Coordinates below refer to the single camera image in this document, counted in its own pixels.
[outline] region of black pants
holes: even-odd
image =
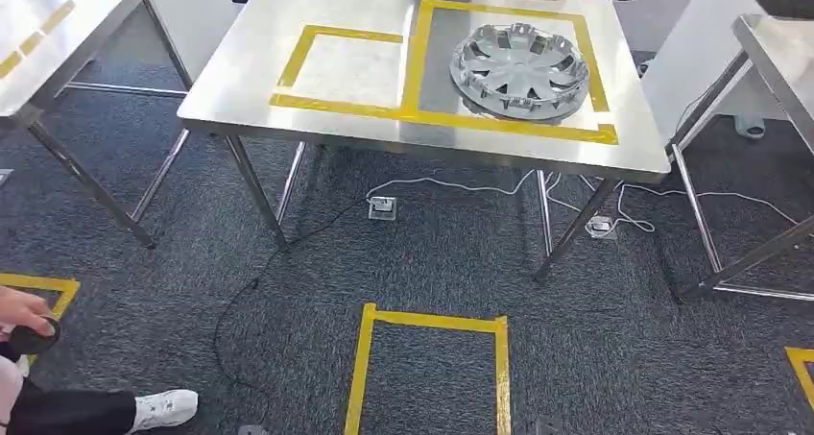
[[[0,343],[0,356],[19,355]],[[135,396],[130,392],[46,392],[26,378],[12,409],[8,435],[123,435],[132,428]]]

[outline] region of table top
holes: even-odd
[[[814,153],[814,21],[747,14],[732,29]]]
[[[449,75],[483,24],[568,37],[590,95],[559,124],[477,112]],[[670,165],[610,0],[251,0],[179,110],[191,130],[631,181]]]
[[[0,0],[0,128],[26,126],[142,0]]]

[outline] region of finger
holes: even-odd
[[[25,304],[28,308],[34,312],[36,315],[50,315],[51,309],[48,308],[48,302],[41,298],[40,296],[35,296],[33,294],[26,294]]]
[[[53,336],[56,333],[54,327],[48,323],[48,320],[44,317],[38,317],[37,315],[32,315],[28,318],[24,326],[33,329],[40,336]]]

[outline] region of floor power outlet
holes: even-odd
[[[615,240],[616,229],[613,227],[613,219],[605,216],[593,216],[587,221],[586,230],[591,238],[599,240]]]
[[[368,218],[376,221],[394,221],[396,199],[393,197],[370,197]]]

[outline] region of black object in hand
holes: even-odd
[[[9,346],[21,355],[37,355],[51,349],[60,339],[61,328],[57,320],[45,317],[54,327],[53,336],[41,336],[27,326],[16,326],[9,336]]]

